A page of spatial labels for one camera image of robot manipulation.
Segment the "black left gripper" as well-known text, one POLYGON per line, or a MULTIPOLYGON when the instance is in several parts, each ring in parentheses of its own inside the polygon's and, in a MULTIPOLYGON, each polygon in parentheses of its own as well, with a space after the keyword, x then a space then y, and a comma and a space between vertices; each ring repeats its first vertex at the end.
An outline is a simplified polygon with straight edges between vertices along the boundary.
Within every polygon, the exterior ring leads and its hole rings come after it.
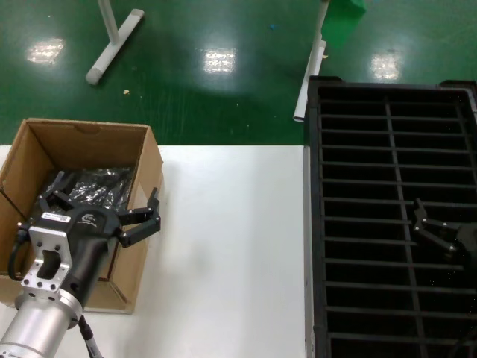
POLYGON ((56 292, 62 289, 82 305, 92 295, 103 267, 110 259, 117 237, 129 248, 159 232, 159 190, 154 187, 145 207, 112 210, 76 207, 70 197, 77 175, 59 171, 47 190, 38 196, 43 211, 29 227, 35 261, 29 276, 38 280, 34 288, 56 292), (60 208, 66 214, 51 213, 60 208))

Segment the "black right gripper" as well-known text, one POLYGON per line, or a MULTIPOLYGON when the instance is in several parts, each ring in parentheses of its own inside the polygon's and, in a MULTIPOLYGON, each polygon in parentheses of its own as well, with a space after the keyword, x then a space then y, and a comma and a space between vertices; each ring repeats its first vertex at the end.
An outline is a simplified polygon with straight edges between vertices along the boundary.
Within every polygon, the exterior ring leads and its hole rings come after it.
POLYGON ((441 221, 428 216, 423 202, 414 200, 413 231, 453 257, 459 249, 465 263, 476 263, 476 223, 466 223, 458 229, 457 222, 441 221))

